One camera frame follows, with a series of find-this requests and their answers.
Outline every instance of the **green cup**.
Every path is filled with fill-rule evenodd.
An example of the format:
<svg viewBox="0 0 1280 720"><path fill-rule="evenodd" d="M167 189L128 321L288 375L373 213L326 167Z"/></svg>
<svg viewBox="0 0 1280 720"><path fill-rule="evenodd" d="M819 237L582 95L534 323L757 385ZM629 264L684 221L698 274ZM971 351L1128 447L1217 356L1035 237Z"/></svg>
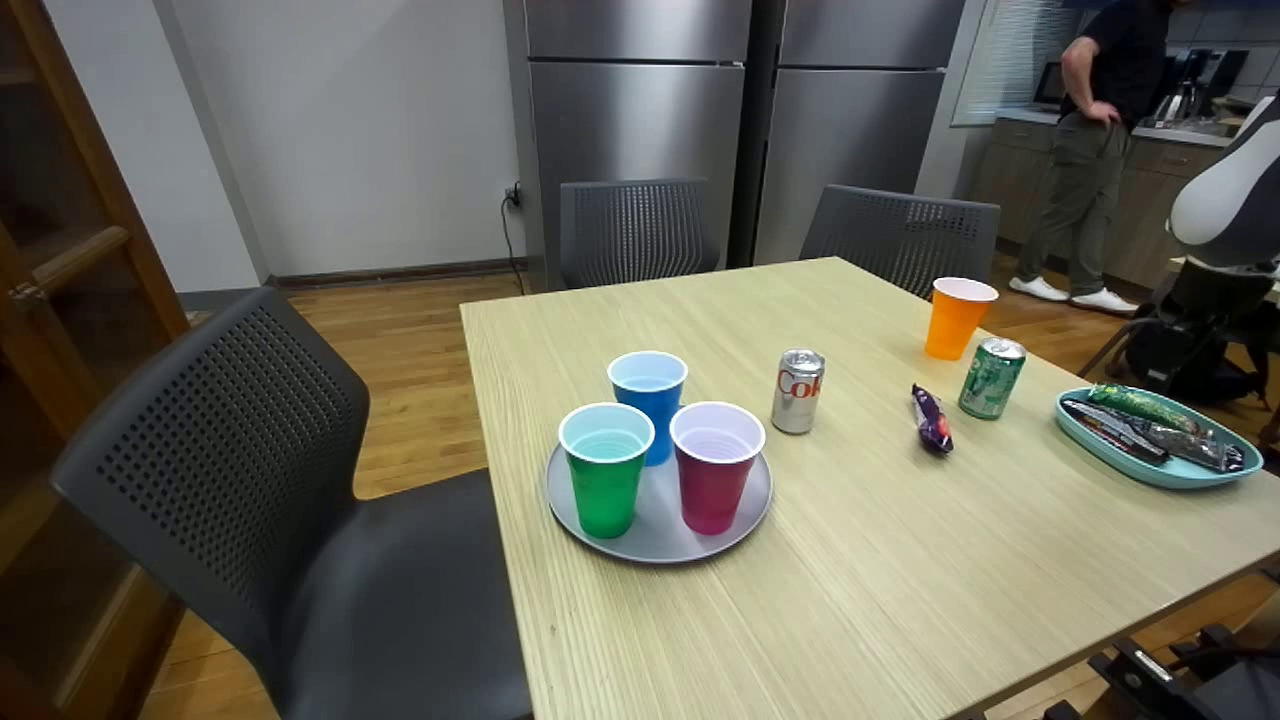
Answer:
<svg viewBox="0 0 1280 720"><path fill-rule="evenodd" d="M572 472L575 521L595 538L632 529L651 420L632 403L582 403L559 420L559 447Z"/></svg>

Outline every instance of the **person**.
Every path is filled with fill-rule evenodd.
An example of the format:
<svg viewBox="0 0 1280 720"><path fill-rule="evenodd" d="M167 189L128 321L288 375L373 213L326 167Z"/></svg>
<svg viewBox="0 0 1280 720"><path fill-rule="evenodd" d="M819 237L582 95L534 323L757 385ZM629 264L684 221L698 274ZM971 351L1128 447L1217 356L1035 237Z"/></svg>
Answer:
<svg viewBox="0 0 1280 720"><path fill-rule="evenodd" d="M1136 302L1104 288L1125 144L1149 114L1162 74L1169 14L1178 0L1113 0L1059 51L1066 109L1051 136L1057 189L1032 228L1009 288L1076 307L1130 314ZM1043 278L1043 264L1066 246L1071 291Z"/></svg>

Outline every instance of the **table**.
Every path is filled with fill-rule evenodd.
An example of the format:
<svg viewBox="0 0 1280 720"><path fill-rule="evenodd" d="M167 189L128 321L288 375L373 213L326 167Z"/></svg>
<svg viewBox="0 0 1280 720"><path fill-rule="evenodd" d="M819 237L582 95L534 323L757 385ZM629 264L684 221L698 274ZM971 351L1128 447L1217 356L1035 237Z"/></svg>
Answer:
<svg viewBox="0 0 1280 720"><path fill-rule="evenodd" d="M968 356L926 361L924 323L842 259L463 302L534 715L956 715L1280 549L1280 480L1116 475L1051 423L1085 381L1035 356L971 420ZM773 516L711 564L615 564L545 503L559 416L632 349L761 420L785 349L826 356L812 436L766 432ZM917 447L908 385L951 411L946 461Z"/></svg>

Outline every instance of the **plastic cup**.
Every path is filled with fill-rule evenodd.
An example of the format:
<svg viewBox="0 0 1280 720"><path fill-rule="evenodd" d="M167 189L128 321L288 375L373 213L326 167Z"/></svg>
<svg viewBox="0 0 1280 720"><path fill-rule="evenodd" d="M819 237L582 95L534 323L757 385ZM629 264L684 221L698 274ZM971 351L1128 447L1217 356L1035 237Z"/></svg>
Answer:
<svg viewBox="0 0 1280 720"><path fill-rule="evenodd" d="M582 403L559 420L559 447L572 472L575 521L595 538L632 529L641 461L651 442L651 420L629 403Z"/></svg>
<svg viewBox="0 0 1280 720"><path fill-rule="evenodd" d="M933 278L924 356L961 361L968 335L989 321L1000 291L968 274Z"/></svg>
<svg viewBox="0 0 1280 720"><path fill-rule="evenodd" d="M765 452L765 423L718 401L687 403L673 416L681 464L681 516L698 535L718 535L742 495L747 472Z"/></svg>
<svg viewBox="0 0 1280 720"><path fill-rule="evenodd" d="M641 409L651 420L651 447L645 464L665 464L673 457L673 416L687 362L673 351L629 351L608 362L610 401Z"/></svg>

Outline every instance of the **cup rim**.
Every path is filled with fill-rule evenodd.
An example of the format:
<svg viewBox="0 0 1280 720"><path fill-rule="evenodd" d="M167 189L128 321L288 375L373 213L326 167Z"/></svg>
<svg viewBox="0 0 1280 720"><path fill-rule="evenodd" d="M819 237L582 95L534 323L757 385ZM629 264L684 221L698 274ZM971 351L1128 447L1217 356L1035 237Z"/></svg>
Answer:
<svg viewBox="0 0 1280 720"><path fill-rule="evenodd" d="M677 436L677 423L681 423L681 416L693 411L693 409L730 409L730 411L747 416L751 428L757 428L757 442L742 447L742 452L737 452L730 461L711 461L711 457L687 452L687 447L681 442L681 436ZM677 442L684 457L704 461L704 464L742 464L742 461L757 461L757 457L765 452L765 423L761 423L757 411L747 411L747 409L740 409L740 403L729 403L729 401L697 401L697 403L684 403L684 409L673 416L673 442Z"/></svg>
<svg viewBox="0 0 1280 720"><path fill-rule="evenodd" d="M677 361L677 368L681 368L677 381L651 385L649 390L669 390L669 386L681 386L681 385L687 381L684 356L665 351L665 349L641 349L641 351L623 351L623 356L608 361L603 375L608 375L610 386L634 390L632 385L615 381L615 368L618 368L623 361L634 361L634 356L665 356L665 361Z"/></svg>
<svg viewBox="0 0 1280 720"><path fill-rule="evenodd" d="M623 411L623 416L641 416L645 436L641 436L641 452L629 452L629 457L593 457L593 464L629 464L629 461L634 461L634 457L649 457L649 447L651 447L651 439L656 439L651 420L649 420L641 409L615 403L615 401L578 403L578 409L572 409L569 416L559 416L559 423L556 423L556 442L559 442L564 452L569 452L569 442L564 442L569 420L575 420L575 416L582 416L582 411L595 411L595 409L615 409L615 411Z"/></svg>
<svg viewBox="0 0 1280 720"><path fill-rule="evenodd" d="M936 291L946 291L956 301L968 301L968 302L997 302L1000 291L985 278L971 278L971 274L936 274L933 278Z"/></svg>

